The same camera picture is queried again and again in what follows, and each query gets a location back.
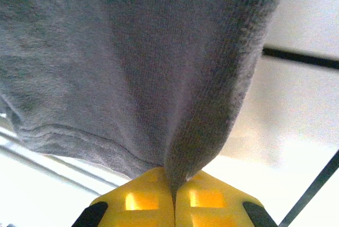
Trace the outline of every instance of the black metal bar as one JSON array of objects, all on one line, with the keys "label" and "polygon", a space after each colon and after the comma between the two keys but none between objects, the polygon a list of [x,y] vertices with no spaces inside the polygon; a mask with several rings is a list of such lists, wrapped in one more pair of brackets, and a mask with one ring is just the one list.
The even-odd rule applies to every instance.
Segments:
[{"label": "black metal bar", "polygon": [[270,56],[273,58],[279,58],[284,60],[301,62],[309,65],[326,67],[332,69],[339,69],[339,60],[328,57],[316,57],[290,51],[282,51],[271,48],[264,48],[263,55]]},{"label": "black metal bar", "polygon": [[304,207],[310,202],[310,200],[316,195],[316,193],[322,188],[322,186],[329,180],[332,174],[339,167],[339,150],[328,162],[325,168],[319,173],[316,179],[308,187],[306,192],[301,196],[293,208],[288,212],[279,227],[288,227],[291,222],[297,217],[297,215],[304,209]]}]

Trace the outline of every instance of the black rubber tip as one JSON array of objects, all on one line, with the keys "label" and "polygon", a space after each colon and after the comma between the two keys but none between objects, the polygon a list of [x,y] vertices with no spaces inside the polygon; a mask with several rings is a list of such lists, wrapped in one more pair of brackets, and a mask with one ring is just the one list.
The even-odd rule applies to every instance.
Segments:
[{"label": "black rubber tip", "polygon": [[98,227],[107,208],[106,202],[98,202],[89,206],[81,213],[72,227]]},{"label": "black rubber tip", "polygon": [[243,206],[254,227],[278,227],[263,207],[252,202],[244,202]]}]

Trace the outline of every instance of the gray fabric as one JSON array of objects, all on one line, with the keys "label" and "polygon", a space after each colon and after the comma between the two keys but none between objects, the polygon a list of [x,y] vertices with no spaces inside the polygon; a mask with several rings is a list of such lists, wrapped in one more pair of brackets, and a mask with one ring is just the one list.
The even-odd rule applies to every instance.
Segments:
[{"label": "gray fabric", "polygon": [[278,0],[0,0],[0,95],[23,144],[172,188],[220,151]]}]

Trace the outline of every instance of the gray sweatshirt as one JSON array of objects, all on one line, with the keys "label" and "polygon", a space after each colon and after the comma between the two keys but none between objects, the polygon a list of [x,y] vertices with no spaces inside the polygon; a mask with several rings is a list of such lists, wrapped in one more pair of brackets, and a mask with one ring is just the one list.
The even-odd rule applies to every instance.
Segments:
[{"label": "gray sweatshirt", "polygon": [[171,188],[232,129],[279,0],[0,0],[0,102],[22,143]]}]

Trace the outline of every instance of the square cutout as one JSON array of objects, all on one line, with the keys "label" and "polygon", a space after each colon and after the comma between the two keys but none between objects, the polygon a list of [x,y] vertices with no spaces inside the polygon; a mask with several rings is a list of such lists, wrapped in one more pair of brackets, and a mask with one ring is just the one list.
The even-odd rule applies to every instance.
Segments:
[{"label": "square cutout", "polygon": [[193,227],[237,227],[232,219],[219,218],[212,215],[192,215]]},{"label": "square cutout", "polygon": [[191,190],[191,207],[226,207],[224,196],[218,190]]},{"label": "square cutout", "polygon": [[158,194],[134,192],[125,199],[126,210],[157,210],[159,209]]}]

